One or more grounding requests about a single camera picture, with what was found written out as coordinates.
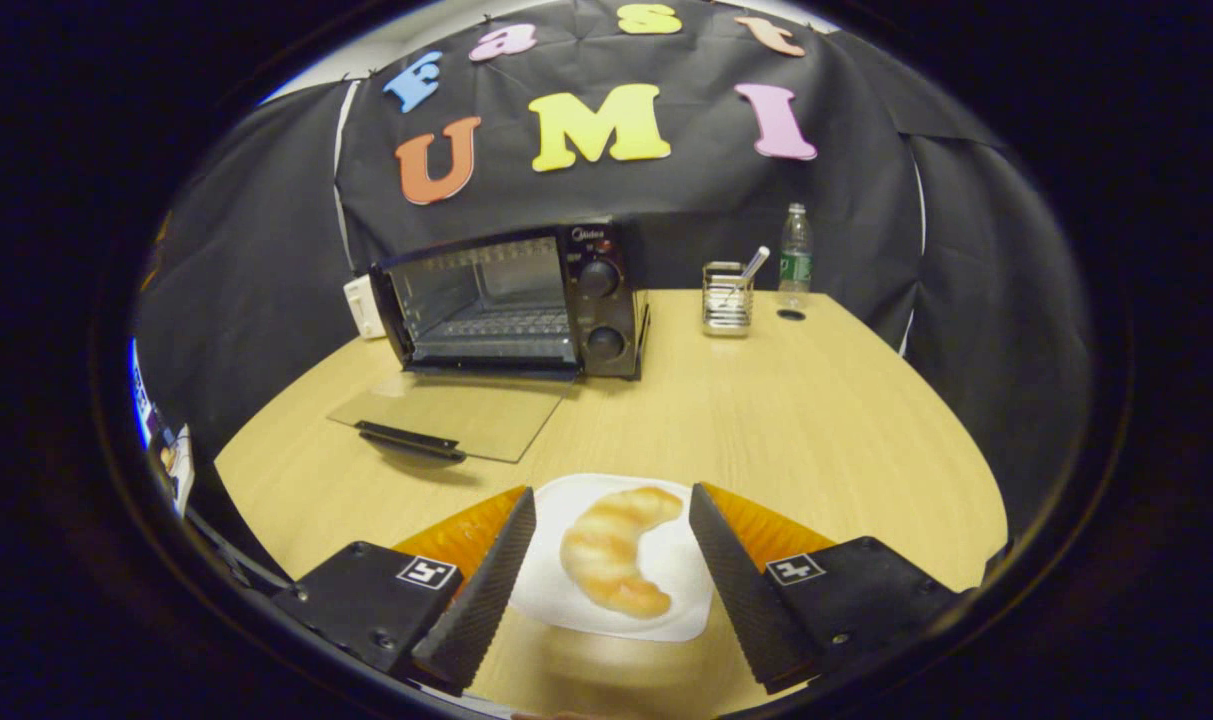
table surface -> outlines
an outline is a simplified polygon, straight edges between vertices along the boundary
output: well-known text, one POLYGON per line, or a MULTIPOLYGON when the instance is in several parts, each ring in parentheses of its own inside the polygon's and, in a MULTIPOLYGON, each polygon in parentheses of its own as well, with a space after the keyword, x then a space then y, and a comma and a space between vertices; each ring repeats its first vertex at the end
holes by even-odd
MULTIPOLYGON (((405 377, 387 341, 341 347, 264 406, 216 459, 273 558, 294 577, 355 539, 392 545, 516 486, 574 473, 716 486, 843 542, 871 535, 955 592, 1007 539, 984 457, 949 406, 826 296, 807 319, 757 291, 748 338, 699 325, 699 291, 651 291, 639 382, 575 382, 516 464, 457 464, 374 446, 328 413, 405 377)), ((770 698, 724 607, 690 642, 552 628, 509 607, 471 695, 524 712, 710 718, 770 698)))

screw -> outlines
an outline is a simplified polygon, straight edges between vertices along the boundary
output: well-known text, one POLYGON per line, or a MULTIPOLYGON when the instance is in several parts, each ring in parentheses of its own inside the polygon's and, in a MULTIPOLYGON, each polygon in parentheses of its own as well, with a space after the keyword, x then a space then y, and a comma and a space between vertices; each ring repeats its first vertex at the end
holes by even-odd
POLYGON ((397 647, 397 642, 392 642, 392 638, 388 638, 388 633, 383 630, 370 633, 370 642, 377 644, 377 646, 383 650, 392 650, 397 647))

black backdrop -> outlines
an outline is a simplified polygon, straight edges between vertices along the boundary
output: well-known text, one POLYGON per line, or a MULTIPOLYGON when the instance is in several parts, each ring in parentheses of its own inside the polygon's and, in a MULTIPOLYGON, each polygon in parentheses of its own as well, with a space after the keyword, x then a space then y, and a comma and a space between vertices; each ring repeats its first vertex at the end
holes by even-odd
MULTIPOLYGON (((338 290, 347 255, 360 269, 433 242, 610 213, 640 238, 643 286, 696 287, 705 261, 778 248, 788 202, 802 201, 818 238, 813 287, 890 347, 909 332, 909 362, 976 439, 1012 536, 1021 536, 1076 459, 1095 368, 1067 240, 1009 147, 850 33, 771 18, 805 50, 790 58, 734 22, 741 8, 674 1, 682 32, 626 35, 615 17, 623 4, 552 2, 479 22, 359 82, 334 178, 346 248, 332 154, 349 84, 255 110, 177 196, 161 269, 141 297, 139 360, 155 402, 217 455, 281 388, 355 336, 338 290), (513 23, 533 23, 539 45, 468 58, 478 38, 513 23), (440 87, 402 113, 385 85, 428 50, 443 53, 440 87), (660 87, 670 158, 580 158, 533 172, 539 120, 529 101, 570 92, 596 109, 623 82, 660 87), (757 121, 735 82, 793 90, 818 159, 753 150, 757 121), (434 133, 428 167, 442 177, 442 128, 468 115, 482 118, 468 184, 445 201, 409 202, 397 147, 434 133)), ((771 263, 761 286, 775 282, 771 263)))
MULTIPOLYGON (((303 58, 383 12, 324 27, 358 5, 102 4, 89 17, 0 4, 0 58, 29 59, 0 72, 0 718, 369 716, 240 638, 158 561, 109 484, 89 389, 103 359, 86 355, 95 322, 126 322, 125 302, 97 305, 114 238, 125 259, 112 268, 143 265, 139 238, 190 160, 304 61, 237 78, 319 27, 303 58)), ((911 48, 1025 152, 1087 238, 1092 304, 1133 307, 1137 405, 1100 509, 1053 573, 853 715, 1213 718, 1213 5, 869 5, 911 35, 822 12, 911 48)), ((104 362, 126 377, 125 359, 104 362)), ((1081 482, 1107 448, 1092 436, 1081 482)))

metal pen holder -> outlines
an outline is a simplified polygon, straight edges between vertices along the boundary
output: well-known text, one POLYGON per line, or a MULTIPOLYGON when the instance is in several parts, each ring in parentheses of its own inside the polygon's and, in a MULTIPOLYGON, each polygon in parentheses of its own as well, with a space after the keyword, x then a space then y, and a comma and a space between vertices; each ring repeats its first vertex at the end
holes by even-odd
POLYGON ((704 265, 704 332, 744 337, 753 322, 753 279, 744 279, 744 263, 704 265))

